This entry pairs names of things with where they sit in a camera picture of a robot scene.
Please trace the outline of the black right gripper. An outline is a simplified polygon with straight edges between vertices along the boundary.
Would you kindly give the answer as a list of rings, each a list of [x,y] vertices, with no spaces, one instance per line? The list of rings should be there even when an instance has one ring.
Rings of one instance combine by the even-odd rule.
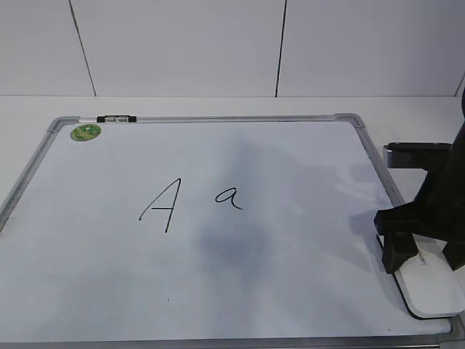
[[[451,143],[448,157],[426,177],[414,200],[392,209],[379,210],[374,218],[383,237],[382,262],[393,274],[418,254],[414,236],[446,243],[442,250],[452,270],[464,266],[464,128]]]

